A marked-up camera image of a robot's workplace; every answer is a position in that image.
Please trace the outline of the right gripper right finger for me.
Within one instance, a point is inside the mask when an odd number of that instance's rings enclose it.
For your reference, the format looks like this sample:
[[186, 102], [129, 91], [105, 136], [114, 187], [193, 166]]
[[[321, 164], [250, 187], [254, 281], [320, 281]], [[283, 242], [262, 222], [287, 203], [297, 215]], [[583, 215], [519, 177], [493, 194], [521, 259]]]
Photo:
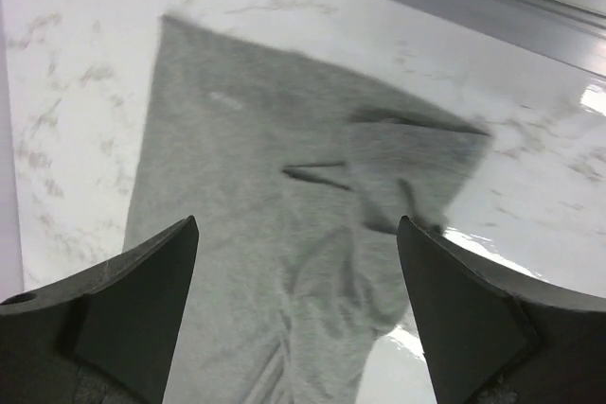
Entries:
[[397, 243], [437, 402], [604, 402], [604, 299], [514, 271], [407, 217]]

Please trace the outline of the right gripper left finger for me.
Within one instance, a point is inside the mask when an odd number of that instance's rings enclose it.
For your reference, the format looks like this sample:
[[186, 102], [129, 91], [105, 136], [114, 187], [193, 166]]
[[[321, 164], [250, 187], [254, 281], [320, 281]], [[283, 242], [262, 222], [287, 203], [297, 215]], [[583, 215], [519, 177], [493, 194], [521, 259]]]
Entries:
[[196, 254], [197, 224], [188, 217], [3, 301], [2, 402], [162, 402]]

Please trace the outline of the grey t shirt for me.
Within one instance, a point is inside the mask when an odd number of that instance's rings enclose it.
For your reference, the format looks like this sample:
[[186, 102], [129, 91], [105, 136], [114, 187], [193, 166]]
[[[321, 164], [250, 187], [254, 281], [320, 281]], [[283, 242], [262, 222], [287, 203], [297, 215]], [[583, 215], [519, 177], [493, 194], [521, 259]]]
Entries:
[[200, 239], [169, 403], [352, 403], [409, 308], [396, 233], [441, 226], [490, 145], [390, 85], [174, 16], [124, 244]]

